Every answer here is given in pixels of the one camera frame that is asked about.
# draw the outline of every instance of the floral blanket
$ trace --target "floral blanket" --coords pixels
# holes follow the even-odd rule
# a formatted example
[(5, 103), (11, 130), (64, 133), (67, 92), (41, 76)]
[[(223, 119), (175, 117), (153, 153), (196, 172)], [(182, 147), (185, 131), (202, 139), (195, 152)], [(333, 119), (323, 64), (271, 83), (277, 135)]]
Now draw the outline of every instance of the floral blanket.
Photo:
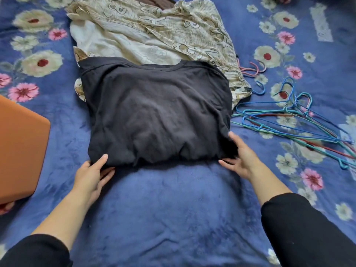
[[(267, 92), (253, 95), (253, 101), (283, 101), (284, 93), (273, 94), (291, 76), (297, 92), (313, 95), (313, 110), (356, 140), (352, 0), (212, 1), (241, 64), (256, 59), (268, 67), (255, 79)], [(0, 5), (0, 93), (51, 121), (36, 192), (28, 200), (1, 206), (0, 256), (61, 201), (88, 158), (89, 116), (73, 91), (78, 67), (63, 9), (69, 3), (2, 0)], [(247, 80), (256, 88), (253, 79)], [(301, 125), (294, 117), (280, 116), (277, 122)], [(342, 170), (337, 161), (270, 134), (237, 126), (232, 130), (289, 188), (356, 242), (355, 170)], [(279, 264), (251, 185), (215, 161), (122, 168), (104, 194), (86, 216), (71, 251), (74, 266)]]

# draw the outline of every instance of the person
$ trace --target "person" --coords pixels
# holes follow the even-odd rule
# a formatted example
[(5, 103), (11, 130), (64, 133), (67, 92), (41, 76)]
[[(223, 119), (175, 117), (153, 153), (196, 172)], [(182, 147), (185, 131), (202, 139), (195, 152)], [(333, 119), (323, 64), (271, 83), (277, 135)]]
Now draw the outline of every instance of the person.
[[(229, 132), (239, 158), (219, 163), (251, 182), (261, 207), (262, 225), (282, 266), (356, 266), (356, 245), (309, 201), (292, 193), (242, 139)], [(70, 267), (74, 240), (85, 214), (115, 169), (100, 172), (108, 155), (77, 171), (73, 189), (34, 232), (12, 247), (0, 267)]]

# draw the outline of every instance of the person's left hand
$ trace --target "person's left hand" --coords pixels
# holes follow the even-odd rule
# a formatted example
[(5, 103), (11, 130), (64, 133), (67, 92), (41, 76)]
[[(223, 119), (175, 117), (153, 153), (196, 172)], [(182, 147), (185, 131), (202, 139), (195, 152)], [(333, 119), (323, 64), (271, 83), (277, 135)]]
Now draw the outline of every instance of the person's left hand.
[(114, 168), (107, 168), (100, 172), (100, 169), (108, 160), (108, 155), (104, 154), (95, 164), (90, 166), (90, 161), (77, 170), (72, 191), (78, 193), (81, 199), (86, 200), (86, 207), (90, 206), (99, 198), (103, 186), (113, 177)]

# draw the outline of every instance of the clothing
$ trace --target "clothing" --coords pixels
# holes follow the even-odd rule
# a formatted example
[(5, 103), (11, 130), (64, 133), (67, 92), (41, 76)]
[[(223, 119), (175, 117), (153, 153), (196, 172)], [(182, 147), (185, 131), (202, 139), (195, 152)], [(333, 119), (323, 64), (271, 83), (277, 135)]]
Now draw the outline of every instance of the clothing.
[(237, 155), (229, 138), (229, 81), (216, 67), (135, 65), (124, 58), (79, 62), (91, 119), (90, 160), (106, 166)]
[[(294, 193), (273, 197), (262, 206), (261, 215), (282, 266), (356, 266), (356, 245), (304, 197)], [(6, 253), (0, 267), (69, 267), (68, 250), (59, 242), (52, 236), (43, 236), (42, 242), (37, 235), (26, 237)]]
[(162, 10), (172, 8), (176, 3), (174, 0), (135, 0), (135, 1), (149, 4), (151, 6), (157, 6)]
[(229, 80), (233, 107), (251, 95), (210, 0), (180, 0), (166, 10), (135, 0), (73, 0), (66, 11), (73, 20), (70, 33), (88, 56), (122, 57), (138, 65), (209, 62)]

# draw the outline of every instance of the shirt sleeve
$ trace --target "shirt sleeve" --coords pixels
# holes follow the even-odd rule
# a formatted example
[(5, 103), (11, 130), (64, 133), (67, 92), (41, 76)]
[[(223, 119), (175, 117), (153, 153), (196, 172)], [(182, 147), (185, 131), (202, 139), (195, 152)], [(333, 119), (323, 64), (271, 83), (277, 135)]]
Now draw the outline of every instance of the shirt sleeve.
[(72, 267), (68, 248), (46, 234), (25, 237), (0, 260), (0, 267)]
[(356, 266), (356, 245), (303, 196), (273, 197), (261, 214), (282, 266)]

